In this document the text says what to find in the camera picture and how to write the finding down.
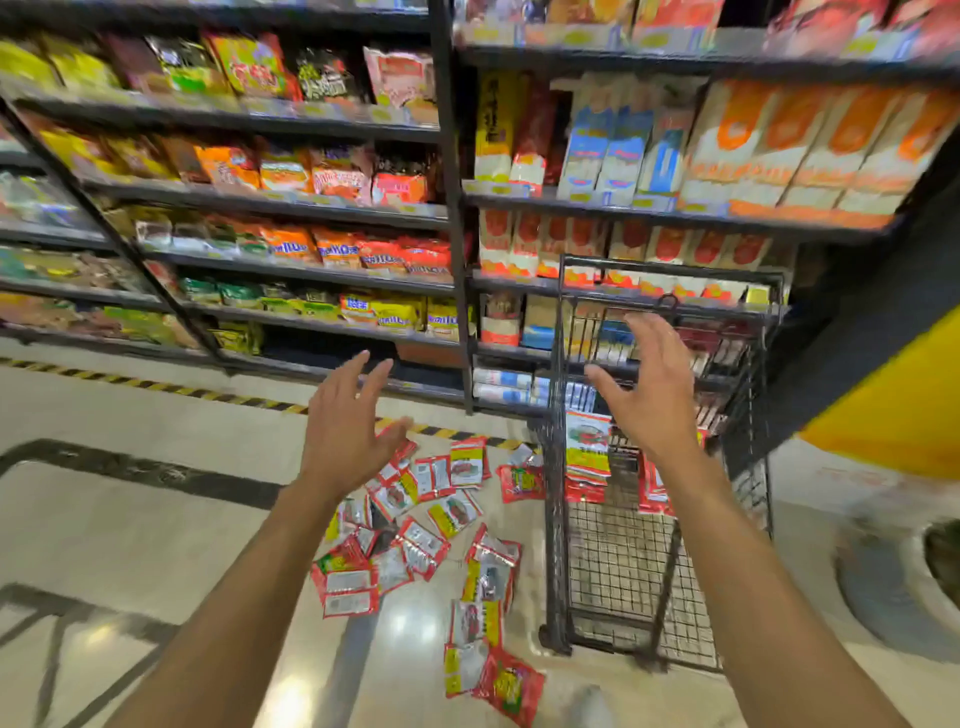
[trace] floor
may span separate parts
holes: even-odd
[[[306,403],[311,392],[295,383],[228,378],[212,370],[13,341],[0,342],[0,356],[272,400]],[[5,367],[0,367],[0,397],[5,413],[0,453],[49,438],[268,483],[289,481],[299,464],[305,425],[300,415]],[[408,400],[384,399],[378,413],[495,437],[528,435],[519,421],[467,419],[454,409]],[[424,455],[449,449],[447,440],[413,438]],[[490,449],[491,467],[508,454]],[[34,460],[0,473],[0,636],[25,616],[37,615],[14,639],[4,643],[0,637],[2,722],[11,728],[100,726],[156,658],[157,644],[188,619],[233,561],[265,511]],[[649,674],[626,657],[586,649],[576,649],[572,658],[544,654],[536,638],[545,600],[542,506],[535,501],[504,506],[490,484],[479,502],[495,535],[526,548],[505,646],[547,674],[535,725],[567,725],[571,697],[591,684],[603,687],[620,726],[743,724],[720,676],[683,668]],[[420,516],[422,508],[413,515]],[[835,603],[825,576],[829,554],[822,529],[829,525],[807,532],[818,516],[791,503],[779,506],[777,515],[786,534],[784,558],[801,570],[798,578],[816,592],[811,598],[818,607],[838,611],[828,614],[831,624],[843,626],[842,603]],[[471,535],[454,541],[430,583],[418,581],[392,593],[375,618],[323,619],[313,584],[305,581],[257,726],[512,725],[478,700],[444,699],[449,602],[462,588]],[[5,601],[4,585],[21,585],[16,598]],[[127,616],[118,620],[114,613]],[[960,677],[955,666],[893,653],[862,628],[845,628],[841,636],[854,656],[915,726],[952,724],[949,717],[960,710],[960,697],[951,689]],[[59,655],[56,681],[49,671],[45,679],[52,654]]]

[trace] yellow and black hazard stripe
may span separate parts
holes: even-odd
[[[260,397],[245,397],[243,395],[229,395],[223,392],[214,392],[209,389],[200,389],[196,387],[183,387],[179,384],[171,384],[165,381],[152,381],[151,379],[137,379],[133,376],[121,376],[105,374],[103,372],[91,372],[86,369],[73,369],[71,367],[62,367],[57,364],[44,364],[39,361],[25,361],[23,359],[11,359],[7,356],[0,356],[0,366],[11,367],[13,369],[23,369],[28,372],[43,372],[45,374],[70,376],[75,379],[86,379],[87,381],[103,381],[107,384],[121,384],[134,389],[145,389],[150,392],[166,392],[172,395],[181,395],[182,397],[191,397],[194,400],[218,401],[224,404],[241,404],[245,407],[255,407],[256,409],[269,409],[273,412],[286,412],[295,415],[305,415],[307,407],[305,404],[293,404],[287,401],[265,400]],[[388,425],[390,419],[378,417],[378,425]],[[464,430],[450,429],[448,427],[435,427],[433,425],[414,424],[410,428],[411,432],[417,432],[420,435],[429,435],[431,437],[441,437],[445,440],[460,442],[468,440],[471,437],[477,437],[475,432],[466,432]],[[488,437],[487,445],[490,448],[516,449],[523,443],[522,440],[507,440],[502,437]]]

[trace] left hand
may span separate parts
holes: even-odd
[[[357,380],[369,359],[370,352],[358,353],[328,376],[310,398],[295,485],[320,502],[339,503],[376,475],[403,444],[407,428],[413,424],[404,417],[376,437],[376,401],[394,360],[381,361],[367,375],[357,396]]]

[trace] foot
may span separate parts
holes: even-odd
[[[577,693],[569,714],[567,728],[614,728],[613,713],[597,685],[590,685]]]

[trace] shopping cart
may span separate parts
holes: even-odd
[[[698,279],[716,271],[688,266],[563,255],[560,280],[570,266],[666,273]],[[588,387],[586,363],[606,368],[622,385],[636,382],[642,362],[623,314],[656,311],[681,334],[693,354],[698,426],[706,447],[722,457],[723,434],[745,426],[751,442],[762,417],[756,399],[765,377],[767,347],[785,306],[781,273],[725,271],[724,278],[755,289],[763,303],[737,305],[676,296],[651,297],[630,290],[594,286],[559,287],[552,355],[549,416],[538,433],[544,444],[547,557],[547,619],[540,641],[570,654],[574,644],[633,654],[649,669],[669,664],[719,671],[704,598],[684,549],[680,525],[669,516],[641,513],[638,448],[613,423],[612,476],[603,502],[569,496],[564,485],[566,412],[610,414]],[[769,478],[762,458],[736,473],[738,500],[758,527],[772,534]]]

